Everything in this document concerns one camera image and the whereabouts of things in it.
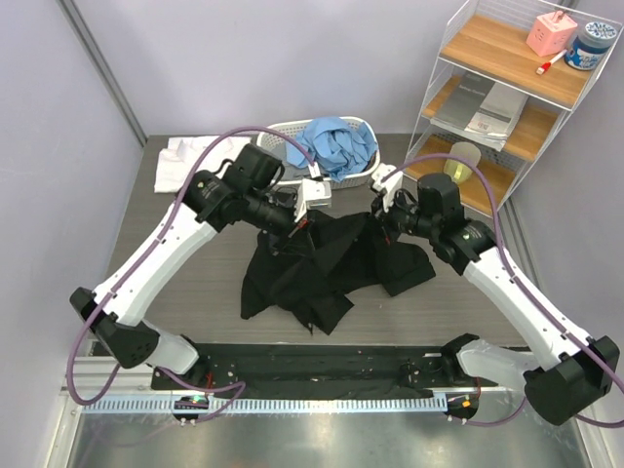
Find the shelf rack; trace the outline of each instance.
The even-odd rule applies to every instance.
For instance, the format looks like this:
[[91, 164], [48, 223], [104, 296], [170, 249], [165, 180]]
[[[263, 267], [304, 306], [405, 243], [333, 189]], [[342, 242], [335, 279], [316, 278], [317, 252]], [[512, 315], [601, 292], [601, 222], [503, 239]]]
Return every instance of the shelf rack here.
[[[539, 76], [541, 58], [527, 45], [538, 15], [564, 10], [584, 27], [602, 20], [622, 30], [622, 23], [544, 0], [468, 0], [447, 23], [442, 45], [409, 143], [406, 161], [436, 152], [448, 153], [462, 137], [438, 129], [430, 119], [442, 107], [467, 70], [529, 96], [518, 125], [502, 151], [479, 145], [479, 168], [494, 189], [498, 208], [527, 176], [571, 114], [600, 78], [617, 41], [596, 70], [576, 70], [563, 60]], [[444, 160], [412, 166], [414, 179], [441, 172]], [[492, 216], [485, 190], [473, 175], [459, 186], [464, 205]]]

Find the jar lid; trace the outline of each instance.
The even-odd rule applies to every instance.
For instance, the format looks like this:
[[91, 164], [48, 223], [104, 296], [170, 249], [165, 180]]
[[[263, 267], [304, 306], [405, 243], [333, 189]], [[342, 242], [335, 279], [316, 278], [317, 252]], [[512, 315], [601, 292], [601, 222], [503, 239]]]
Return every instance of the jar lid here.
[[615, 42], [618, 30], [602, 21], [588, 22], [582, 29], [581, 40], [589, 46], [608, 47]]

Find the wooden table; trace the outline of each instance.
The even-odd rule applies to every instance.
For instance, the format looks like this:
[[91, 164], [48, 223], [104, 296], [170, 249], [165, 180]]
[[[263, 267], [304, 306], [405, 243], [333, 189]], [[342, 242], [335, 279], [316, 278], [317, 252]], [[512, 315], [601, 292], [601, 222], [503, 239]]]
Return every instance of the wooden table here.
[[[403, 162], [408, 136], [378, 139], [384, 162]], [[145, 146], [109, 272], [139, 246], [173, 200], [173, 195], [153, 190], [158, 152], [167, 140], [167, 136], [152, 136]], [[367, 211], [372, 198], [366, 186], [334, 191], [329, 213]], [[255, 234], [256, 229], [244, 223], [227, 227], [163, 288], [148, 311], [148, 320], [197, 342], [441, 345], [472, 332], [498, 345], [524, 344], [488, 299], [435, 258], [422, 240], [413, 242], [430, 254], [438, 277], [394, 298], [381, 286], [349, 294], [355, 307], [330, 336], [320, 331], [310, 335], [290, 312], [277, 307], [242, 320], [241, 284], [254, 253]]]

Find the pink box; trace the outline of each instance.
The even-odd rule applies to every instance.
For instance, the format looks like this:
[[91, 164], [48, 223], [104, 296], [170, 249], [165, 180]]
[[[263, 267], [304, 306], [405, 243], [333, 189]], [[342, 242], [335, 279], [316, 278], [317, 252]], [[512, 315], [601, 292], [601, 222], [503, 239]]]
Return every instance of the pink box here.
[[561, 52], [576, 30], [576, 22], [562, 11], [541, 15], [535, 20], [526, 43], [540, 57]]

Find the yellow cup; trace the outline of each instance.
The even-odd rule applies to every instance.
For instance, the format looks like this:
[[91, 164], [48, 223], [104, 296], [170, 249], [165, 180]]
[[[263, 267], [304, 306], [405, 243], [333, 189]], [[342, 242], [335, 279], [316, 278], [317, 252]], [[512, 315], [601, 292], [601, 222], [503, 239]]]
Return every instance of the yellow cup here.
[[[450, 149], [450, 154], [465, 159], [475, 166], [481, 161], [481, 151], [475, 144], [468, 141], [460, 141], [454, 144]], [[464, 164], [447, 159], [445, 162], [445, 174], [448, 174], [453, 182], [462, 183], [470, 178], [472, 170]]]

